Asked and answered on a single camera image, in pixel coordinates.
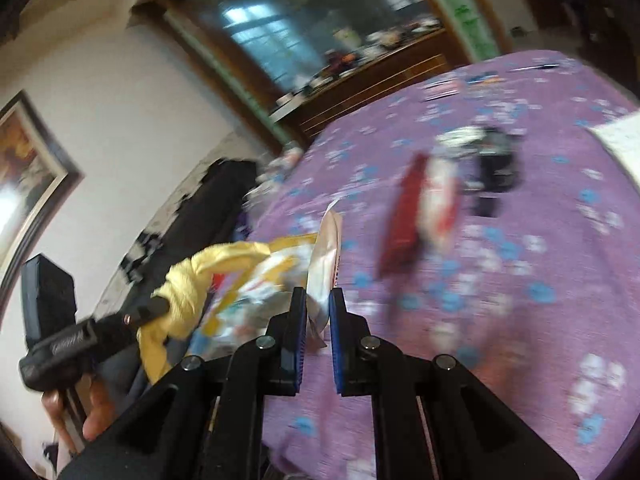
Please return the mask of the person's left hand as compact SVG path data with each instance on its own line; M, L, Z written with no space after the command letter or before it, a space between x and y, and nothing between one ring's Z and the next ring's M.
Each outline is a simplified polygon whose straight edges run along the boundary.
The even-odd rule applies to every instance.
M70 388L43 393L41 403L58 440L72 453L99 437L116 418L115 404L99 375L85 374Z

